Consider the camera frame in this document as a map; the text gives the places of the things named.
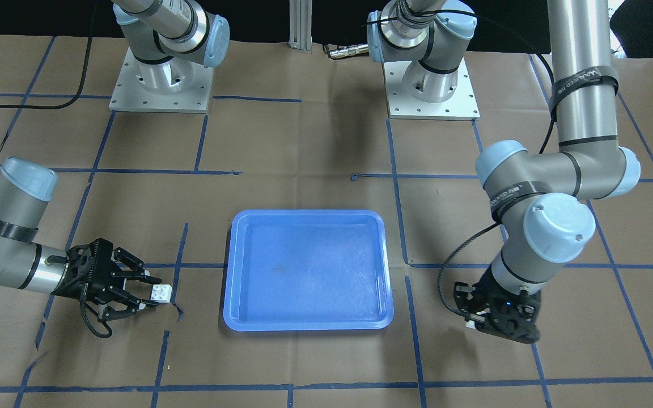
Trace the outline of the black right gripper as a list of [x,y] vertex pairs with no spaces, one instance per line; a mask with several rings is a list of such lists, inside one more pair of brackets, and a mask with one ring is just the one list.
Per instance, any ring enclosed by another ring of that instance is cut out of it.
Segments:
[[[82,298],[82,290],[85,290],[83,297],[85,300],[101,305],[99,308],[101,322],[132,317],[144,308],[155,308],[159,305],[154,300],[116,297],[111,291],[111,288],[117,288],[117,278],[152,285],[162,283],[159,277],[149,275],[149,271],[143,268],[141,259],[124,248],[114,249],[112,242],[96,239],[88,245],[70,248],[67,251],[67,258],[65,273],[52,295],[79,300]],[[115,262],[124,264],[127,269],[120,269]],[[122,304],[125,308],[116,310],[111,306],[112,303]]]

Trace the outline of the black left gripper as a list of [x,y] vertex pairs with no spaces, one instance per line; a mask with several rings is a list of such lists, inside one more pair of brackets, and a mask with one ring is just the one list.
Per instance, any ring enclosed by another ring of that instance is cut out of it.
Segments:
[[489,267],[472,286],[455,282],[453,298],[459,315],[483,333],[525,344],[540,339],[536,320],[541,309],[541,291],[533,295],[526,290],[518,294],[508,292],[495,281]]

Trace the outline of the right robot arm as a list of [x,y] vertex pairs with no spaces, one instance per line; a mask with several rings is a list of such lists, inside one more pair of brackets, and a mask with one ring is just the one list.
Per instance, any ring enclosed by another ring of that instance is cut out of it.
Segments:
[[[114,1],[117,24],[129,42],[126,64],[133,73],[125,90],[140,91],[142,108],[181,112],[205,109],[210,74],[225,59],[229,21],[206,11],[200,1]],[[86,45],[75,95],[61,104],[0,104],[0,109],[56,111],[72,106],[83,91],[91,44]],[[98,238],[68,249],[37,243],[40,222],[58,183],[55,170],[11,152],[2,157],[10,134],[0,141],[0,286],[50,294],[78,303],[106,323],[132,317],[170,301],[171,286],[153,276],[143,261]]]

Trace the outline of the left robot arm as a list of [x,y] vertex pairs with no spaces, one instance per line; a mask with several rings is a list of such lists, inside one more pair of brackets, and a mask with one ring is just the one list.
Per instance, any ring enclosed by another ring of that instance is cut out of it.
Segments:
[[[531,154],[505,140],[485,148],[475,170],[503,247],[473,285],[456,282],[454,307],[475,329],[519,343],[537,342],[541,289],[593,236],[586,199],[621,196],[641,175],[635,153],[618,144],[606,1],[549,1],[551,124],[559,150]],[[459,65],[477,28],[459,1],[391,1],[368,16],[374,62],[408,62],[407,95],[441,105],[459,89]]]

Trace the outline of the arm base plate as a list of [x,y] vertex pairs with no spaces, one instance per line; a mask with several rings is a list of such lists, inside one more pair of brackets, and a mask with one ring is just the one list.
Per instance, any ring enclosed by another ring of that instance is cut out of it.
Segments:
[[481,117],[464,59],[446,75],[419,62],[383,63],[389,118],[476,121]]
[[205,114],[213,74],[213,68],[179,58],[157,65],[145,64],[128,49],[109,108],[132,113]]

